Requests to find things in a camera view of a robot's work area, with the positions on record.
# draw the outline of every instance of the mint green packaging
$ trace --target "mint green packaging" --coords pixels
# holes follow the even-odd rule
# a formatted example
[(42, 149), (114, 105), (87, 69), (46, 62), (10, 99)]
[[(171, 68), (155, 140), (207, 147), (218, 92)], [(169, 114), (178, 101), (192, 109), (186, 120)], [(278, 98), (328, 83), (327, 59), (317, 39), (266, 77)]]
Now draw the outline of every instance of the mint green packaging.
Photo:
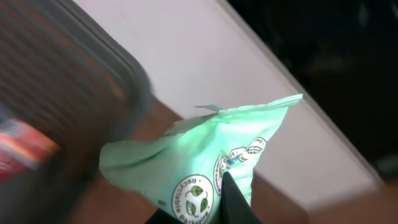
[(253, 168), (288, 107), (301, 99), (179, 121), (159, 140), (107, 144), (99, 169), (111, 184), (139, 192), (183, 223), (218, 223), (223, 173), (232, 175), (250, 204)]

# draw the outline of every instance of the blurred object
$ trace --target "blurred object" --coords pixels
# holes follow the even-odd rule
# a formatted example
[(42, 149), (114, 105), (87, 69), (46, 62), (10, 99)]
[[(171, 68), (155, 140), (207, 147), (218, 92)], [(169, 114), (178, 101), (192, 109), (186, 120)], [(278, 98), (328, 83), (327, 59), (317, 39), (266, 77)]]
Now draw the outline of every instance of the blurred object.
[(63, 150), (0, 185), (1, 223), (60, 223), (149, 109), (140, 64), (71, 0), (0, 0), (0, 103)]
[(0, 180), (36, 169), (60, 150), (44, 134), (15, 118), (0, 123)]

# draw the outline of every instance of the plastic wrapper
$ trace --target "plastic wrapper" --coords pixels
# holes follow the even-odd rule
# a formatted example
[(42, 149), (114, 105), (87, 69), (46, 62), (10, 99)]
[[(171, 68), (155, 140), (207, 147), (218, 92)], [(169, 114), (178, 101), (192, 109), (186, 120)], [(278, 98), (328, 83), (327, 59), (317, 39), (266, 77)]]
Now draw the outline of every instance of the plastic wrapper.
[(178, 121), (159, 140), (105, 145), (100, 171), (183, 223), (218, 223), (224, 172), (250, 204), (253, 168), (288, 108), (301, 99), (229, 110), (203, 106), (216, 113)]

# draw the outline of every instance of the recyclable packaging logo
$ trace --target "recyclable packaging logo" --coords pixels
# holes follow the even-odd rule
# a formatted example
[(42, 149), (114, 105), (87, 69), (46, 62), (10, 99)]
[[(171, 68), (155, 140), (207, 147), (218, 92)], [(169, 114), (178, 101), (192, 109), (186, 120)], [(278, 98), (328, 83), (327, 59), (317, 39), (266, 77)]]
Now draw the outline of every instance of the recyclable packaging logo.
[(174, 215), (183, 223), (203, 224), (213, 207), (213, 186), (204, 175), (191, 175), (176, 186), (172, 208)]

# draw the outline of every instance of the cartoon illustration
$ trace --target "cartoon illustration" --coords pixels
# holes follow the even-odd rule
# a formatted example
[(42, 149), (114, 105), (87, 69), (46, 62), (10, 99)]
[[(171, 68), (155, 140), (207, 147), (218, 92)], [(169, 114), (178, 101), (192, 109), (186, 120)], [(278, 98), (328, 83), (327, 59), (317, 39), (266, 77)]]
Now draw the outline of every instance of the cartoon illustration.
[(265, 149), (267, 141), (263, 138), (256, 138), (248, 147), (239, 147), (231, 150), (228, 156), (221, 156), (221, 166), (223, 170), (229, 169), (238, 161), (244, 162), (259, 156), (258, 154)]

